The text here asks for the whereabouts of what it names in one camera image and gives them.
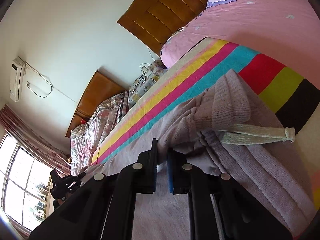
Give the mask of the lilac sweatpants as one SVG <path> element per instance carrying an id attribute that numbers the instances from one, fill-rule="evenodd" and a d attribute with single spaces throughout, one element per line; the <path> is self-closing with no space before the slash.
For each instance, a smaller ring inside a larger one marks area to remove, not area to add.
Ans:
<path id="1" fill-rule="evenodd" d="M 154 194 L 137 196 L 133 239 L 189 239 L 186 195 L 168 191 L 166 155 L 169 148 L 188 154 L 189 161 L 217 176 L 227 172 L 272 213 L 293 236 L 310 224 L 316 210 L 311 200 L 308 174 L 291 142 L 263 145 L 223 143 L 223 133 L 236 124 L 281 127 L 274 113 L 233 70 L 212 87 L 181 103 L 159 119 L 147 132 L 103 164 L 86 170 L 84 181 L 96 173 L 107 176 L 136 162 L 141 152 L 158 140 L 159 166 Z"/>

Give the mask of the window with bars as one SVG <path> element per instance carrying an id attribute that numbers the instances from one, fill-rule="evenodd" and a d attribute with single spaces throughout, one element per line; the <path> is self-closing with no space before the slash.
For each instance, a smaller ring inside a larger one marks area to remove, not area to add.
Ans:
<path id="1" fill-rule="evenodd" d="M 32 231 L 49 215 L 51 169 L 12 136 L 1 139 L 1 208 L 18 226 Z"/>

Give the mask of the pink floral curtain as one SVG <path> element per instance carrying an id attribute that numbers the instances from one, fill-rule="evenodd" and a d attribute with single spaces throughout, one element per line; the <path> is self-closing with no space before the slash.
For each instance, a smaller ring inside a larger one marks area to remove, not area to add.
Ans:
<path id="1" fill-rule="evenodd" d="M 65 176 L 71 174 L 71 167 L 67 162 L 68 155 L 34 132 L 8 105 L 1 108 L 1 125 L 36 159 L 56 169 L 60 174 Z"/>

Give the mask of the floral pink comforter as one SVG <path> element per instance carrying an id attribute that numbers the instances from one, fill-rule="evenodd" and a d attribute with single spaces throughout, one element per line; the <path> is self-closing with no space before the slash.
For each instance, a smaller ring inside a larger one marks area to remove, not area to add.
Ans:
<path id="1" fill-rule="evenodd" d="M 91 165 L 93 153 L 129 111 L 128 98 L 128 92 L 124 91 L 104 100 L 85 124 L 72 129 L 72 175 L 78 175 L 82 168 Z"/>

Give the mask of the left wooden headboard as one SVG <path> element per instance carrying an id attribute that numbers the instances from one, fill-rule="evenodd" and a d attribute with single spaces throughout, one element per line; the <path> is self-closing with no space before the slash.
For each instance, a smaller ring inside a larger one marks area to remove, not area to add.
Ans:
<path id="1" fill-rule="evenodd" d="M 79 126 L 82 120 L 88 121 L 101 102 L 124 90 L 124 87 L 97 70 L 89 81 L 75 109 L 66 137 L 70 139 L 71 130 Z"/>

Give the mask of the wooden headboard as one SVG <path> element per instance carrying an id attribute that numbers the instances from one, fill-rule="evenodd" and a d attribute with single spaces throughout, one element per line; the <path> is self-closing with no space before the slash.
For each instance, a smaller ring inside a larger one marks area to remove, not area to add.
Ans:
<path id="1" fill-rule="evenodd" d="M 160 55 L 165 42 L 204 11 L 208 0 L 134 0 L 117 23 Z"/>
<path id="2" fill-rule="evenodd" d="M 66 137 L 70 139 L 71 130 L 79 126 L 82 120 L 88 121 L 101 102 L 124 90 L 124 87 L 97 70 L 89 81 L 75 109 Z"/>

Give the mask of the nightstand with floral cloth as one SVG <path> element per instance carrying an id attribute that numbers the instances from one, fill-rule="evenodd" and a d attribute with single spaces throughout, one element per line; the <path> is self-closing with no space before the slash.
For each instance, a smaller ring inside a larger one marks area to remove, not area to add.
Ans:
<path id="1" fill-rule="evenodd" d="M 152 74 L 146 77 L 142 74 L 133 82 L 129 89 L 129 108 L 132 108 L 135 103 L 165 74 L 168 70 L 160 59 L 156 59 L 150 64 L 152 68 Z"/>

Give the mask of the white air conditioner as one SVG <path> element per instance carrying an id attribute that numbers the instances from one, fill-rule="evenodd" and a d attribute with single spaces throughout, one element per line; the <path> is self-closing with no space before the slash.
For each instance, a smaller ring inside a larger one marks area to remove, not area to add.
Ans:
<path id="1" fill-rule="evenodd" d="M 12 61 L 10 73 L 10 98 L 14 102 L 19 102 L 22 94 L 23 77 L 25 74 L 26 62 L 20 57 Z"/>

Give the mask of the rainbow striped blanket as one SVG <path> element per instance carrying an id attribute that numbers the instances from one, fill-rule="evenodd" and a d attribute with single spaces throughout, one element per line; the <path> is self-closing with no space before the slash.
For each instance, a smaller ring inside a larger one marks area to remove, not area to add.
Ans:
<path id="1" fill-rule="evenodd" d="M 275 59 L 224 40 L 205 38 L 180 58 L 99 144 L 92 163 L 106 162 L 229 70 L 242 77 L 283 126 L 295 129 L 295 146 L 319 207 L 319 89 Z"/>

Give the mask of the white power strip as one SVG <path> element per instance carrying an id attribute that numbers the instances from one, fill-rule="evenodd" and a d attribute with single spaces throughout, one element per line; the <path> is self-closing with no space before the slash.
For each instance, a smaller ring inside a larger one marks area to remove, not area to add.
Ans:
<path id="1" fill-rule="evenodd" d="M 152 74 L 152 68 L 150 67 L 150 64 L 141 64 L 140 70 L 146 77 L 149 77 Z"/>

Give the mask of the pink bed sheet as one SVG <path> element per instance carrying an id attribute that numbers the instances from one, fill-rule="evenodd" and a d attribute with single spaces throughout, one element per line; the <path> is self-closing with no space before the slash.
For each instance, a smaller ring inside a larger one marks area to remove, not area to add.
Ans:
<path id="1" fill-rule="evenodd" d="M 205 37 L 259 51 L 319 87 L 319 18 L 307 0 L 237 0 L 210 7 L 167 40 L 162 62 L 170 68 Z"/>

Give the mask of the right wooden headboard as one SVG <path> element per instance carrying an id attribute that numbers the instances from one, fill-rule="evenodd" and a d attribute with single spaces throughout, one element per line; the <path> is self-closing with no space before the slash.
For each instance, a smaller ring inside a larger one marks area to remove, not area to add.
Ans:
<path id="1" fill-rule="evenodd" d="M 134 0 L 117 23 L 160 55 L 165 42 L 204 11 L 208 0 Z"/>

